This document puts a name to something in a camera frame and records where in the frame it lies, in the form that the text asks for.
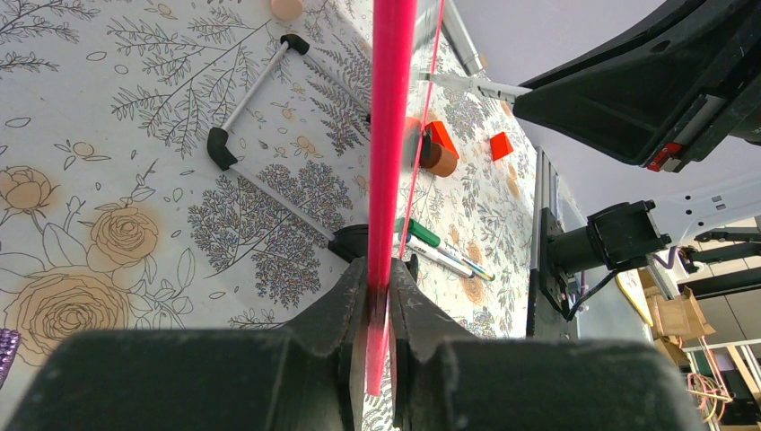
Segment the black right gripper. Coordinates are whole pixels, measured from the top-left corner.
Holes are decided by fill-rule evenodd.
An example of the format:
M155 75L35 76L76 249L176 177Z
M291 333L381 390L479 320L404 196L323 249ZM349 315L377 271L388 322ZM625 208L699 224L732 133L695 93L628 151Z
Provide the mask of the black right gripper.
M522 85L516 117L653 172L681 172L726 137L760 146L760 3L666 1Z

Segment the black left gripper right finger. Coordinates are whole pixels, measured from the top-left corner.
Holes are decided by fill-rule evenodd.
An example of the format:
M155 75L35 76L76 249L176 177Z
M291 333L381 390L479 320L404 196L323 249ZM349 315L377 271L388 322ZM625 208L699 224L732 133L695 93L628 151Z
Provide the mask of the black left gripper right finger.
M481 339L390 270L393 424L402 430L700 430L676 367L617 340Z

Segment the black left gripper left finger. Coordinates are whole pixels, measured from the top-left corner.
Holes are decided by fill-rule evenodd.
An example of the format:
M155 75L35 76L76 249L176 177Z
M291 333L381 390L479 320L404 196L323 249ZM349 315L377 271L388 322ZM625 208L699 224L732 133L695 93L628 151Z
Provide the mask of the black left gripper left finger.
M11 430L358 430L366 261L268 330L100 330L39 371Z

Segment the pink framed whiteboard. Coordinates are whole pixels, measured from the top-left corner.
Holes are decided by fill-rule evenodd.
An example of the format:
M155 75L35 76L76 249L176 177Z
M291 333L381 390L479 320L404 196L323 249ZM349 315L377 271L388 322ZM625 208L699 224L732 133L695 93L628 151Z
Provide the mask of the pink framed whiteboard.
M379 395L388 351L387 302L404 173L416 174L420 133L430 104L443 1L372 4L372 111L367 254L368 339L365 391Z

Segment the white marker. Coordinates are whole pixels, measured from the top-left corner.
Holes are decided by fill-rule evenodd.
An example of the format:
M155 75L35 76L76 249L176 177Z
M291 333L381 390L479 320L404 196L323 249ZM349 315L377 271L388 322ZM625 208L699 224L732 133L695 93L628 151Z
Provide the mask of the white marker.
M432 73L419 73L418 77L445 89L458 92L469 92L490 99L506 101L508 103L514 103L518 97L532 92L532 89L530 88L500 84L475 77Z

